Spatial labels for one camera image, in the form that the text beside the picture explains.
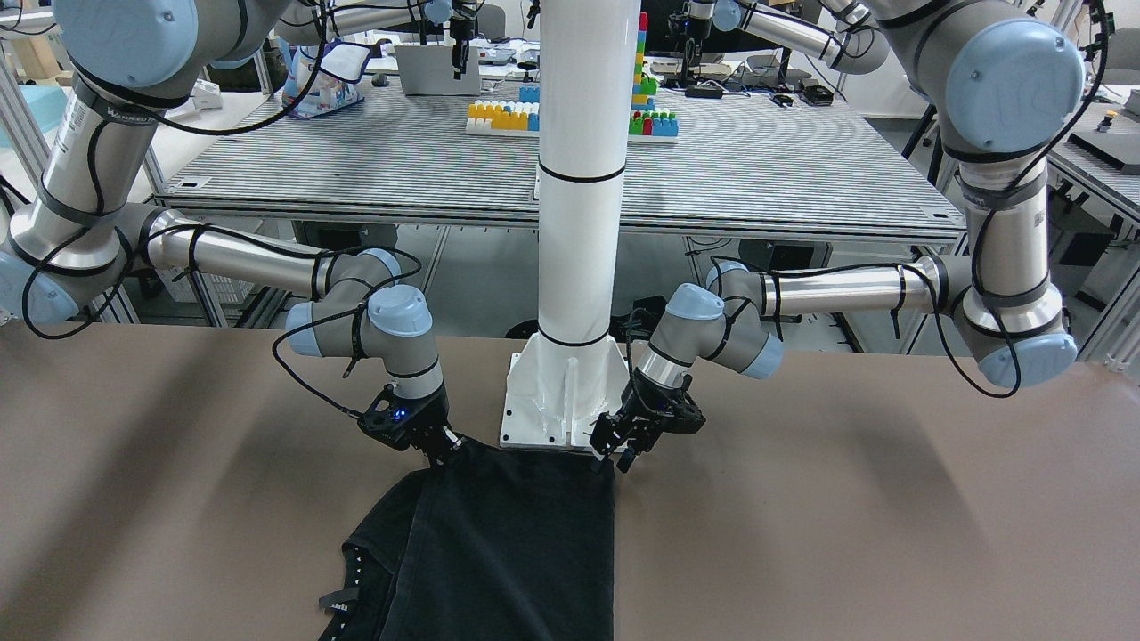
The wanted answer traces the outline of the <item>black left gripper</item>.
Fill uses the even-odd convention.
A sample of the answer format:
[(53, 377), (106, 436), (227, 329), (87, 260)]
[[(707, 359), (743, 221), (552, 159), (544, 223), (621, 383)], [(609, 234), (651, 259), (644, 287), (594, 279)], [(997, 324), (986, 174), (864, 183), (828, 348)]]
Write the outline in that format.
[(630, 383), (622, 391), (622, 405), (619, 409), (598, 414), (591, 435), (591, 448), (600, 459), (610, 459), (622, 447), (622, 454), (616, 459), (614, 466), (622, 472), (630, 471), (632, 463), (640, 454), (652, 451), (660, 435), (668, 435), (661, 430), (663, 419), (667, 417), (663, 405), (668, 393), (677, 389), (689, 391), (691, 382), (691, 375), (685, 374), (681, 378), (679, 388), (669, 388), (635, 370)]

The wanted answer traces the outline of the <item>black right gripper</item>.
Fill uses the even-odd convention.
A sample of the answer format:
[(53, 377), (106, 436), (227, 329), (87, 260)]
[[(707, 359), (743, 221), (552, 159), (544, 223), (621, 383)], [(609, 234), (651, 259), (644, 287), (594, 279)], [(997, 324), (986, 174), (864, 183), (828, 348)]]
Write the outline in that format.
[(451, 431), (448, 393), (438, 388), (422, 398), (404, 397), (394, 390), (392, 422), (394, 422), (394, 451), (416, 448), (431, 466), (443, 466), (461, 447), (461, 435)]

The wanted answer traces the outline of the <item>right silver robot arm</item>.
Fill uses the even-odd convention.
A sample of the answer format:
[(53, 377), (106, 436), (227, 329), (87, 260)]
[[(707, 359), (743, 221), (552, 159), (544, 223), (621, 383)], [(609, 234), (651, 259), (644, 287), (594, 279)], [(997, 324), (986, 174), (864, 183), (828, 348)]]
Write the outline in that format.
[(294, 352), (378, 358), (390, 378), (367, 409), (339, 411), (375, 441), (441, 464), (461, 435), (427, 301), (398, 250), (319, 250), (129, 202), (160, 120), (187, 102), (199, 68), (256, 52), (277, 26), (324, 49), (334, 17), (326, 1), (52, 3), (75, 80), (36, 198), (3, 226), (3, 317), (46, 336), (139, 266), (288, 289), (308, 297), (290, 313)]

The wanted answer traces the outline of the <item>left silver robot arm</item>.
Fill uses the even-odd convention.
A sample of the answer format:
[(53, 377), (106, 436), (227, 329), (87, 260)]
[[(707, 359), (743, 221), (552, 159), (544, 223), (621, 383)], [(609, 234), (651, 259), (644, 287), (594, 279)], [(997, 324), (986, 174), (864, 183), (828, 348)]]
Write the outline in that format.
[(1005, 399), (1058, 378), (1078, 358), (1049, 267), (1047, 154), (1096, 96), (1086, 57), (1062, 29), (1005, 1), (870, 1), (868, 13), (909, 84), (935, 107), (956, 159), (968, 255), (764, 271), (720, 255), (705, 285), (671, 295), (632, 365), (619, 409), (591, 435), (595, 470), (627, 471), (660, 435), (693, 435), (697, 362), (769, 378), (785, 346), (762, 322), (796, 313), (883, 309), (952, 320), (984, 382)]

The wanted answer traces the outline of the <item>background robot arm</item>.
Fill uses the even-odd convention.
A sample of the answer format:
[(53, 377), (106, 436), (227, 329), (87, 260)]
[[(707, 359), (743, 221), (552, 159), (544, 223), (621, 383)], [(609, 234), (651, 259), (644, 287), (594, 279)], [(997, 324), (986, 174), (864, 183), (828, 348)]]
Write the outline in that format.
[(681, 16), (687, 22), (685, 39), (692, 42), (707, 39), (709, 29), (744, 31), (847, 76), (865, 76), (883, 65), (891, 47), (872, 26), (866, 5), (822, 1), (821, 7), (834, 18), (834, 31), (754, 1), (687, 1), (681, 5)]

